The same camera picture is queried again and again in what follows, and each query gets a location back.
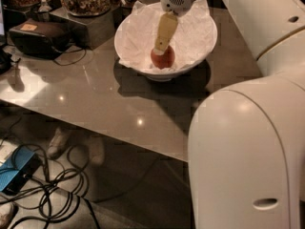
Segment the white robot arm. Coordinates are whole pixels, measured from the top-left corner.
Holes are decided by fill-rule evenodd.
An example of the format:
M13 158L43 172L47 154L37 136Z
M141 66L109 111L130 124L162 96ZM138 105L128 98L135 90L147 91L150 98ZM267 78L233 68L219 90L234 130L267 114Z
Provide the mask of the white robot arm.
M195 229L304 229L304 4L222 1L262 75L211 94L194 113Z

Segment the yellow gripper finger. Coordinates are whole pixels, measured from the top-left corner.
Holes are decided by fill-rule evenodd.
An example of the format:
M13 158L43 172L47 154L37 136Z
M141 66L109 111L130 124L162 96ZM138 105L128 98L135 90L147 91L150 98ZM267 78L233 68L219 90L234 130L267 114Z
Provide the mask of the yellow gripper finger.
M165 53L177 29L177 25L177 16L172 11L166 12L160 16L157 36L153 48L153 52L156 55L162 55Z

